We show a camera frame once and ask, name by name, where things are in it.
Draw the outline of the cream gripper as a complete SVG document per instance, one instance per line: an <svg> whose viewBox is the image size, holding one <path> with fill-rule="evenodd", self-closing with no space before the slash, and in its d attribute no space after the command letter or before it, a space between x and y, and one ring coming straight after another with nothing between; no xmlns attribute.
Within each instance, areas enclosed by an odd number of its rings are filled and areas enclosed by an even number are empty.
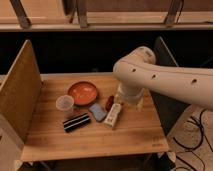
<svg viewBox="0 0 213 171"><path fill-rule="evenodd" d="M120 83L117 88L115 101L121 104L129 103L138 111L141 111L143 108L143 95L143 88L125 86Z"/></svg>

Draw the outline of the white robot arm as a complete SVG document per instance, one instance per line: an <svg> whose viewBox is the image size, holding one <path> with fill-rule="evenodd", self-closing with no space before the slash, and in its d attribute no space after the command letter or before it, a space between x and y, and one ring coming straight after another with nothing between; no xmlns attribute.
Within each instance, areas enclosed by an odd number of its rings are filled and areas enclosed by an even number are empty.
<svg viewBox="0 0 213 171"><path fill-rule="evenodd" d="M147 88L213 111L213 69L159 66L154 52L141 46L119 59L113 74L125 97Z"/></svg>

